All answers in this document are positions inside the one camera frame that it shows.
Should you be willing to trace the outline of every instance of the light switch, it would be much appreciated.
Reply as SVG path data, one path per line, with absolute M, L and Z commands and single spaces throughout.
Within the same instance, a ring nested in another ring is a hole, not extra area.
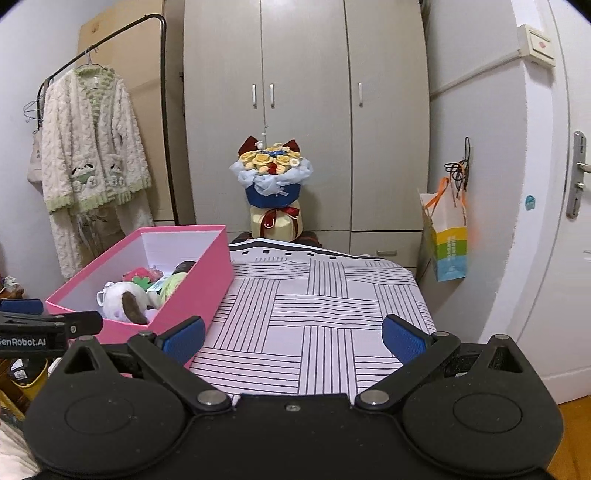
M 520 57 L 546 68 L 556 66 L 554 45 L 546 34 L 530 25 L 521 25 L 517 29 L 517 37 Z

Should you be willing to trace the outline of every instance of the pink box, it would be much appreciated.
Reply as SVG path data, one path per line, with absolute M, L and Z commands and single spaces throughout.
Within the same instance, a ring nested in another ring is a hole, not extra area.
M 52 314 L 101 312 L 96 293 L 105 283 L 120 281 L 137 267 L 154 267 L 170 274 L 185 260 L 196 263 L 147 327 L 104 318 L 97 338 L 101 343 L 125 343 L 139 330 L 149 328 L 160 334 L 192 315 L 199 315 L 209 328 L 234 276 L 226 227 L 220 225 L 140 228 L 52 294 L 46 300 L 47 310 Z

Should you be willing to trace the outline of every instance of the brown cat ears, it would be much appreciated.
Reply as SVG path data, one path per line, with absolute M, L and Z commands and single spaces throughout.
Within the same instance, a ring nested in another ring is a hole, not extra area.
M 246 141 L 242 144 L 242 146 L 238 149 L 238 156 L 242 155 L 243 153 L 250 152 L 252 150 L 256 150 L 256 144 L 258 140 L 254 138 L 252 135 L 246 139 Z M 289 142 L 283 144 L 284 147 L 289 147 L 290 150 L 294 152 L 300 152 L 300 147 L 294 139 L 289 140 Z

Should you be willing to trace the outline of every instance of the door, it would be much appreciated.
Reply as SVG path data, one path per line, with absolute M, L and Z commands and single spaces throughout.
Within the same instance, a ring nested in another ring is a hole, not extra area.
M 264 129 L 259 0 L 187 0 L 184 88 L 195 217 L 250 230 L 244 190 L 228 169 Z
M 426 191 L 429 158 L 420 6 L 416 0 L 345 0 L 345 7 L 353 97 L 352 229 L 420 231 L 417 191 Z
M 563 50 L 569 91 L 570 152 L 573 133 L 591 138 L 591 24 L 568 2 L 550 0 Z M 591 163 L 591 153 L 587 153 Z M 591 177 L 582 193 L 579 215 L 564 214 L 538 298 L 518 339 L 558 403 L 591 394 Z M 567 178 L 570 185 L 570 173 Z
M 300 194 L 304 228 L 343 231 L 348 238 L 351 136 L 343 1 L 262 0 L 261 18 L 268 142 L 295 138 L 312 162 L 314 173 Z

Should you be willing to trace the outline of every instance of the wooden floor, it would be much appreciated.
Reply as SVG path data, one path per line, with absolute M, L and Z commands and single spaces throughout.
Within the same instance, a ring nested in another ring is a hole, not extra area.
M 591 480 L 591 397 L 559 407 L 564 436 L 548 471 L 557 480 Z

